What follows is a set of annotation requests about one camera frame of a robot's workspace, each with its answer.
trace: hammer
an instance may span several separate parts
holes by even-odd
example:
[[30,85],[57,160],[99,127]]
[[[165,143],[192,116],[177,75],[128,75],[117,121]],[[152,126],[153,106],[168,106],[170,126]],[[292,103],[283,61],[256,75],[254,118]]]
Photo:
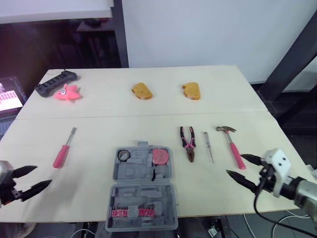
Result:
[[217,126],[216,130],[217,131],[221,131],[222,130],[227,135],[229,143],[230,143],[231,151],[232,151],[232,153],[234,155],[234,158],[236,159],[236,162],[238,164],[239,169],[245,170],[246,166],[244,165],[244,163],[243,163],[243,161],[241,159],[240,153],[239,153],[236,145],[232,142],[232,140],[230,138],[230,135],[229,135],[229,131],[235,132],[236,130],[231,128],[231,127],[228,127],[228,126]]

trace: pink pliers handle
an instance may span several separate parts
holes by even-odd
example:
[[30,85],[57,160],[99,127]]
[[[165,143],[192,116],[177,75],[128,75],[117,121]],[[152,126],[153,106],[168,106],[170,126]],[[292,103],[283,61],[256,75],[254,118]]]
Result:
[[193,127],[190,126],[189,130],[190,130],[190,134],[191,134],[190,143],[188,143],[188,141],[186,140],[186,138],[184,136],[184,127],[183,126],[180,127],[180,138],[182,139],[183,147],[185,149],[187,147],[190,147],[190,148],[194,149],[196,147],[196,144],[195,144],[195,134],[194,134]]

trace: screwdriver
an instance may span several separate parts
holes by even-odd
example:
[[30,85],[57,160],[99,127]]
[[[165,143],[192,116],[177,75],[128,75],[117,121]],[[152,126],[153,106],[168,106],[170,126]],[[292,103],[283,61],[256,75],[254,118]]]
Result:
[[70,136],[69,136],[66,144],[61,147],[61,150],[59,151],[58,155],[56,156],[56,159],[53,163],[54,168],[60,168],[63,165],[64,160],[65,160],[66,155],[67,155],[67,151],[69,149],[69,143],[70,143],[71,139],[73,138],[75,131],[76,131],[76,128],[73,127],[71,132],[70,132]]
[[211,157],[211,161],[213,163],[213,157],[212,157],[212,153],[211,153],[211,146],[210,146],[209,136],[208,136],[208,133],[206,131],[204,132],[204,136],[205,136],[207,148],[209,150],[209,154],[210,154],[210,157]]

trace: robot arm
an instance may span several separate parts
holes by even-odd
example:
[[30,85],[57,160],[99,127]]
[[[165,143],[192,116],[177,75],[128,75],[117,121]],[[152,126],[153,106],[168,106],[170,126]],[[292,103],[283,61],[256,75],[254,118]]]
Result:
[[36,169],[36,167],[37,166],[24,166],[14,170],[8,161],[0,161],[0,207],[1,204],[6,205],[17,199],[21,199],[22,202],[24,202],[40,193],[51,183],[52,180],[39,182],[25,192],[15,190],[14,186],[16,183],[13,179],[30,173]]
[[[263,189],[273,192],[275,197],[280,195],[294,201],[294,204],[309,214],[317,224],[317,184],[304,178],[289,176],[291,164],[281,149],[268,151],[263,158],[255,155],[241,155],[247,161],[263,166],[260,180],[266,178]],[[258,186],[234,171],[228,174],[239,184],[255,193]]]

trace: screen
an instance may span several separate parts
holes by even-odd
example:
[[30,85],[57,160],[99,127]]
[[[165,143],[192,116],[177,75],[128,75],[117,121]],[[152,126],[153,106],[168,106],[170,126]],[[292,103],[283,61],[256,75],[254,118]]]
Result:
[[0,79],[0,118],[18,114],[24,103],[20,90],[16,77]]

